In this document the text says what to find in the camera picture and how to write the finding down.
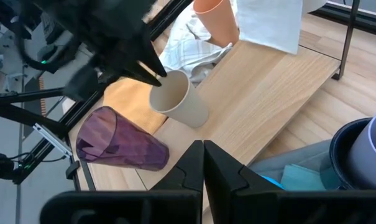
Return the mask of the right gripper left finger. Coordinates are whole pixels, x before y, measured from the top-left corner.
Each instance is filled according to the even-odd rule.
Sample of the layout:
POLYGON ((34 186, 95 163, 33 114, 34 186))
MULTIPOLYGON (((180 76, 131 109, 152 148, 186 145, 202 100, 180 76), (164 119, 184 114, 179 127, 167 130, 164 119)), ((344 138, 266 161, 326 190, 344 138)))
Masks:
POLYGON ((204 143, 195 140, 151 190, 203 190, 204 143))

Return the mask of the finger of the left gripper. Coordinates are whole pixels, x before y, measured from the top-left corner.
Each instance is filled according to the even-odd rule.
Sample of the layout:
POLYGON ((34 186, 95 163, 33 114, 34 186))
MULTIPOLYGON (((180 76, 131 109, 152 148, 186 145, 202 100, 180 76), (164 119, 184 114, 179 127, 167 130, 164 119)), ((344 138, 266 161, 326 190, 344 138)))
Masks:
POLYGON ((161 83, 151 73, 138 64, 127 66, 111 65, 109 69, 113 74, 119 75, 120 77, 131 78, 152 86, 161 86, 161 83))
POLYGON ((132 64, 143 63, 157 75, 166 77, 167 73, 158 58, 150 39, 150 30, 146 23, 141 23, 138 33, 130 40, 132 64))

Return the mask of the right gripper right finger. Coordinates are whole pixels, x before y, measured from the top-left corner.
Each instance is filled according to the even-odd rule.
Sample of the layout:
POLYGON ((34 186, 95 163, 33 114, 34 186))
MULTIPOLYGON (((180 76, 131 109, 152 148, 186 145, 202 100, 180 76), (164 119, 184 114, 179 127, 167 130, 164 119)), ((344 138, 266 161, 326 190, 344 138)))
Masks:
POLYGON ((204 176, 209 190, 216 188, 227 192, 244 189, 282 190, 279 185, 240 163, 216 143, 205 140, 204 148, 204 176))

